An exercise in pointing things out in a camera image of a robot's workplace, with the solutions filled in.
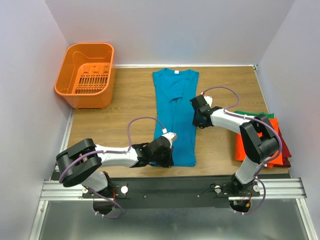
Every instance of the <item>wooden table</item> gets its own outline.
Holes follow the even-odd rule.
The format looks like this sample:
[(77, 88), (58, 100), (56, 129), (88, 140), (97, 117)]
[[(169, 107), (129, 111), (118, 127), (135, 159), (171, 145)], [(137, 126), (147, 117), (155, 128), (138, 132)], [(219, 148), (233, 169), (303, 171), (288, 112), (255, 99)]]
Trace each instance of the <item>wooden table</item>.
[[(197, 95), (212, 86), (227, 86), (240, 96), (240, 104), (231, 111), (267, 112), (256, 75), (251, 66), (193, 67), (199, 72)], [(160, 68), (117, 69), (112, 103), (105, 109), (76, 110), (69, 138), (69, 146), (85, 138), (108, 147), (128, 145), (126, 128), (130, 120), (141, 116), (157, 116), (155, 87), (152, 72)], [(233, 93), (214, 89), (207, 93), (213, 97), (213, 106), (226, 107), (236, 102)], [(132, 142), (139, 144), (153, 140), (155, 121), (142, 119), (132, 124)], [(235, 161), (235, 133), (220, 127), (197, 129), (194, 167), (105, 167), (111, 177), (167, 177), (231, 175), (241, 165)], [(264, 169), (262, 173), (287, 173), (286, 168)]]

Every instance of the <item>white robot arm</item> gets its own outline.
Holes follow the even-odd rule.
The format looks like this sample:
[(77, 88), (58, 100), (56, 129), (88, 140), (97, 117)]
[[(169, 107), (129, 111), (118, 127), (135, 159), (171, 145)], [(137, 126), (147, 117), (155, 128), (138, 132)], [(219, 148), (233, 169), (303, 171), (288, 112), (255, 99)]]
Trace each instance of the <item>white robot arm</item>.
[(61, 173), (59, 181), (65, 187), (81, 184), (98, 193), (107, 191), (109, 176), (97, 171), (98, 168), (138, 168), (151, 163), (164, 168), (170, 167), (174, 164), (172, 151), (176, 139), (174, 132), (167, 132), (150, 143), (133, 144), (130, 147), (106, 147), (96, 145), (91, 138), (86, 138), (56, 156)]
[(241, 134), (246, 157), (231, 177), (230, 191), (234, 195), (245, 193), (265, 162), (279, 150), (281, 144), (272, 131), (269, 119), (263, 114), (256, 117), (245, 116), (218, 106), (211, 108), (212, 98), (202, 94), (190, 102), (194, 109), (192, 124), (196, 127), (216, 126)]

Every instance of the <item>folded cloth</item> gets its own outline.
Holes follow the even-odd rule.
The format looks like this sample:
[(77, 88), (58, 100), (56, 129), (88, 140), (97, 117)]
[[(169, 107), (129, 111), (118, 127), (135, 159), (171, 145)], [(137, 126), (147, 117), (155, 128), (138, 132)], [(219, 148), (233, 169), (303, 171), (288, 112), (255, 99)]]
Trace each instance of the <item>folded cloth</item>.
[(279, 131), (279, 137), (280, 137), (281, 142), (282, 142), (282, 163), (283, 163), (283, 165), (277, 165), (277, 164), (275, 164), (274, 167), (290, 168), (290, 167), (291, 167), (291, 164), (290, 164), (288, 158), (291, 157), (291, 153), (290, 153), (290, 151), (289, 151), (289, 148), (288, 148), (286, 142), (284, 141), (284, 139), (283, 139), (283, 137), (282, 137), (280, 128), (278, 129), (278, 131)]

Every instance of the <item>blue t-shirt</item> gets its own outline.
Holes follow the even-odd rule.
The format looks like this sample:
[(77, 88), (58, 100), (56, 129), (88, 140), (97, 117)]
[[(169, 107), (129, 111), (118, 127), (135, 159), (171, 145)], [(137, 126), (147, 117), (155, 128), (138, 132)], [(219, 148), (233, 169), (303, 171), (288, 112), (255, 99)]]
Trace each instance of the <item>blue t-shirt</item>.
[[(196, 127), (192, 125), (194, 109), (190, 100), (196, 96), (199, 73), (193, 70), (174, 71), (164, 68), (153, 73), (157, 118), (168, 132), (177, 134), (173, 143), (174, 166), (196, 165)], [(162, 135), (156, 124), (154, 138)]]

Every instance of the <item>orange basket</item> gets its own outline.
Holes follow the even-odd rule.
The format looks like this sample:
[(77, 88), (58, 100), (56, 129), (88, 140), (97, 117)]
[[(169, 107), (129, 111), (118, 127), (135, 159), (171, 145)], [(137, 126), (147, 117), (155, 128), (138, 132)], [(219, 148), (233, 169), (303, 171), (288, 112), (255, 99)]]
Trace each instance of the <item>orange basket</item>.
[(77, 109), (102, 109), (111, 103), (116, 69), (108, 43), (78, 43), (66, 51), (54, 90)]

